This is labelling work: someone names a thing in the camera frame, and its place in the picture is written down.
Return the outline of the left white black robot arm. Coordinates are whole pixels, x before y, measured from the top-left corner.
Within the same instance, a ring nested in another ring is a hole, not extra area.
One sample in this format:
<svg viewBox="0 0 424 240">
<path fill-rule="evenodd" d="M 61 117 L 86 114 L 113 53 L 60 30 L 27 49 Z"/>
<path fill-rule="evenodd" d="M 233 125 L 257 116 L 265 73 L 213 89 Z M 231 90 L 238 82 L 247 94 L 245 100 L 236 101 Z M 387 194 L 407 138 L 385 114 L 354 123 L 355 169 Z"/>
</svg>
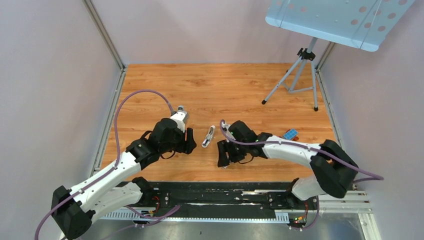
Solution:
<svg viewBox="0 0 424 240">
<path fill-rule="evenodd" d="M 184 128 L 181 122 L 162 118 L 153 130 L 146 131 L 128 145 L 110 165 L 81 183 L 56 188 L 52 194 L 51 216 L 68 240 L 81 237 L 91 225 L 116 209 L 138 203 L 142 207 L 153 201 L 151 190 L 142 187 L 142 177 L 115 189 L 115 187 L 149 165 L 164 153 L 189 155 L 197 147 L 194 130 Z"/>
</svg>

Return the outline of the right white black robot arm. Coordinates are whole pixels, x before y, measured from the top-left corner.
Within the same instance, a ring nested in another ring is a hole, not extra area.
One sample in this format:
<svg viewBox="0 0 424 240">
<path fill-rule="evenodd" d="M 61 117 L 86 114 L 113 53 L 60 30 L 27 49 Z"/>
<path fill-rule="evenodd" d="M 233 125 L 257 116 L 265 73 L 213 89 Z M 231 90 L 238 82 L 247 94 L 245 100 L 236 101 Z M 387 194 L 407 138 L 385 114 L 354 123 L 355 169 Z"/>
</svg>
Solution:
<svg viewBox="0 0 424 240">
<path fill-rule="evenodd" d="M 330 195 L 342 199 L 358 174 L 358 165 L 333 140 L 304 143 L 287 140 L 268 132 L 256 134 L 243 121 L 219 123 L 225 139 L 217 143 L 219 168 L 253 158 L 289 161 L 312 170 L 305 178 L 296 178 L 285 195 L 286 204 L 298 209 L 311 197 Z"/>
</svg>

